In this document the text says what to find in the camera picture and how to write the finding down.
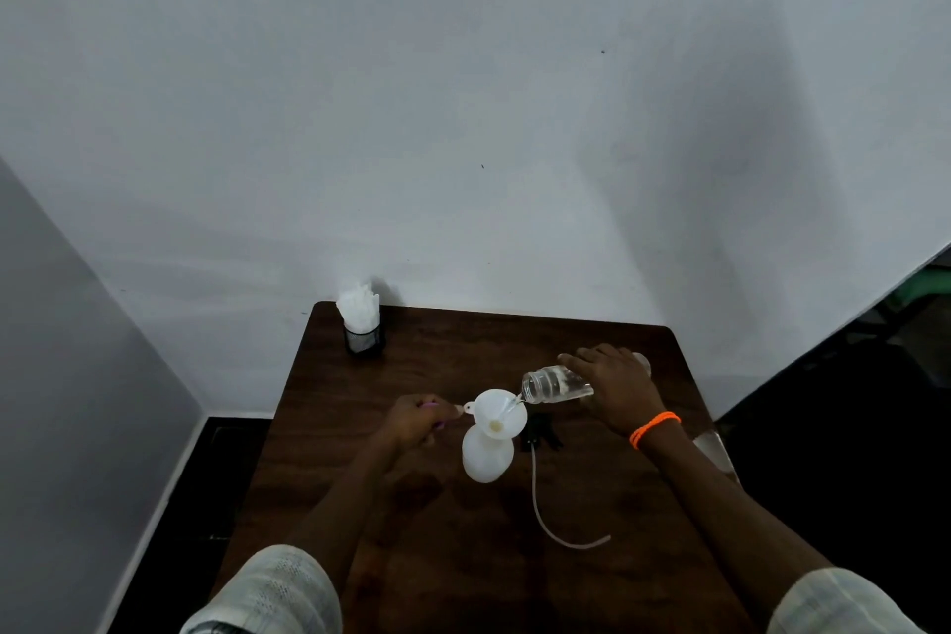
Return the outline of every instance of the rolled-up sleeve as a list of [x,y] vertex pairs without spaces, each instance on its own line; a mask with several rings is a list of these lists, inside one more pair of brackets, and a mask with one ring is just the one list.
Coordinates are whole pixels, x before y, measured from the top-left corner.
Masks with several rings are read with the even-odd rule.
[[921,632],[871,581],[847,569],[810,571],[793,584],[767,634],[905,634]]
[[181,634],[340,634],[340,603],[314,557],[294,546],[268,546],[247,560]]

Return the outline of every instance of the orange wristband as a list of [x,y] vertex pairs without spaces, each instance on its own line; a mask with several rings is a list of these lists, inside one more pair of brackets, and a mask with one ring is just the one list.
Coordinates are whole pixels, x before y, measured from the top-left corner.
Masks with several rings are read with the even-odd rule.
[[637,448],[638,443],[640,443],[641,438],[644,434],[654,428],[656,425],[660,424],[662,421],[667,421],[668,419],[676,419],[677,423],[680,423],[680,417],[674,412],[661,412],[654,416],[647,424],[642,425],[638,428],[633,434],[628,437],[628,441],[631,442],[631,446]]

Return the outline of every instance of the table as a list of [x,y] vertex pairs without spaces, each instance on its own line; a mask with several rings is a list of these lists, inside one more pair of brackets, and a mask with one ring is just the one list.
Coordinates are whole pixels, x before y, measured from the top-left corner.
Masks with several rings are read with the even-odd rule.
[[[458,404],[486,388],[517,390],[559,352],[602,341],[645,353],[667,405],[691,436],[711,427],[669,329],[655,326],[383,307],[378,359],[344,351],[339,315],[315,304],[251,482],[220,586],[256,550],[278,543],[399,395],[433,392]],[[385,480],[341,597],[345,630],[751,631],[752,625],[656,469],[577,402],[549,411],[565,444],[538,452],[531,506],[529,453],[493,484],[462,470],[470,417],[434,448],[404,456]]]

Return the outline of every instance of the forearm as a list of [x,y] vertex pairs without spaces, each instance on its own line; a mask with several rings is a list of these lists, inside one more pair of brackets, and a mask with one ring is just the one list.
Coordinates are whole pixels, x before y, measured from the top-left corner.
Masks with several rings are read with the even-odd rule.
[[380,480],[397,456],[396,444],[371,437],[288,539],[320,562],[337,592],[343,591]]
[[733,484],[672,422],[641,440],[707,541],[746,611],[763,628],[791,586],[826,558]]

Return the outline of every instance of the person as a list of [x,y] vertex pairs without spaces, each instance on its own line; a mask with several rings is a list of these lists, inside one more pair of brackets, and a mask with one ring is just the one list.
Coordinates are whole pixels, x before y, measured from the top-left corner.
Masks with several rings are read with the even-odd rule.
[[[590,382],[594,395],[582,399],[583,405],[621,436],[665,411],[647,371],[627,349],[601,344],[558,360]],[[431,440],[437,422],[460,414],[436,396],[400,397],[286,543],[252,556],[185,623],[183,634],[339,634],[338,592],[383,474],[403,452]],[[759,628],[787,634],[921,631],[885,592],[858,574],[832,567],[747,496],[696,448],[676,419],[651,425],[637,444]]]

